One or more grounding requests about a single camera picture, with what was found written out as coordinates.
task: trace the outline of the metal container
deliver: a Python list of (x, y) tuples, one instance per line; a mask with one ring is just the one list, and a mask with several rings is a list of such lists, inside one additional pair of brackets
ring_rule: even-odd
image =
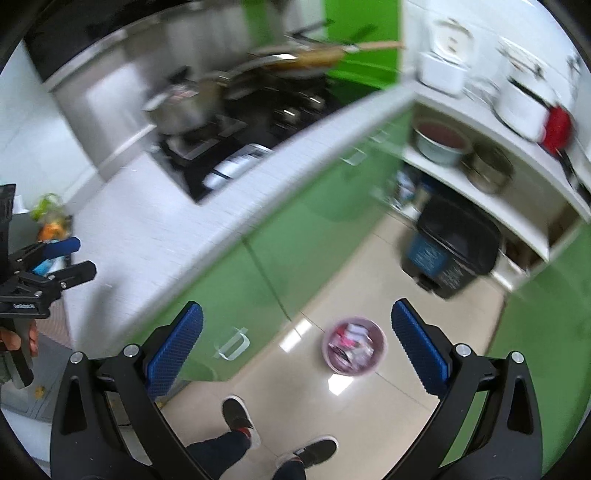
[(419, 152), (434, 163), (451, 167), (472, 151), (466, 135), (439, 120), (419, 119), (413, 128)]
[(499, 193), (511, 181), (513, 172), (513, 165), (500, 148), (477, 145), (467, 177), (481, 192)]
[(165, 135), (180, 135), (202, 127), (220, 108), (220, 87), (214, 80), (175, 83), (144, 105), (146, 112)]

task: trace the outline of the leg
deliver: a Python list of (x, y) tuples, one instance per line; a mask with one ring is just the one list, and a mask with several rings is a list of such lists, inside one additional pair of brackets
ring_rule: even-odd
[(295, 452), (286, 453), (277, 459), (278, 470), (273, 480), (306, 480), (306, 469), (331, 458), (339, 447), (329, 435), (312, 440)]
[(216, 439), (193, 443), (187, 451), (213, 480), (217, 480), (244, 456), (250, 446), (246, 434), (235, 430)]
[(304, 464), (293, 458), (281, 465), (272, 480), (306, 480), (306, 469)]
[(187, 447), (189, 454), (214, 480), (240, 460), (248, 449), (261, 445), (261, 438), (241, 398), (235, 395), (226, 398), (222, 403), (222, 415), (229, 432)]

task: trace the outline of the hand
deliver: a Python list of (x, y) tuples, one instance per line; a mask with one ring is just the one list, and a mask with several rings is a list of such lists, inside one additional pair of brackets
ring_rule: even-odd
[[(0, 328), (0, 340), (8, 350), (18, 350), (21, 347), (21, 338), (14, 332)], [(29, 328), (29, 350), (31, 356), (39, 355), (39, 331), (37, 330), (37, 322), (33, 320)]]

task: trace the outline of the kitchen counter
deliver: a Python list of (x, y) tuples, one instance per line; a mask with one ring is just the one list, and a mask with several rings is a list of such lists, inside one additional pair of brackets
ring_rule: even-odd
[(98, 273), (94, 281), (66, 292), (74, 348), (90, 357), (119, 351), (242, 235), (340, 153), (414, 102), (452, 116), (512, 151), (589, 219), (589, 206), (538, 145), (515, 135), (481, 103), (407, 82), (373, 93), (298, 133), (199, 205), (148, 154), (121, 169), (76, 217), (74, 232), (82, 248), (75, 261), (95, 262)]

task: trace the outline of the white shelf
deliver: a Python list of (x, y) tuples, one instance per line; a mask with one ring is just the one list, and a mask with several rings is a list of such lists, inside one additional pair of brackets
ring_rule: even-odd
[(478, 190), (464, 173), (456, 167), (443, 167), (423, 157), (412, 146), (402, 152), (403, 160), (425, 172), (448, 187), (464, 195), (488, 212), (500, 223), (521, 238), (544, 261), (550, 259), (546, 220), (539, 209), (526, 197), (512, 188), (510, 183), (500, 195), (490, 195)]
[(529, 142), (511, 131), (482, 102), (464, 96), (453, 98), (418, 82), (413, 82), (417, 101), (444, 113), (494, 140), (512, 152), (546, 179), (587, 222), (591, 209), (568, 182), (558, 161), (548, 155), (538, 144)]

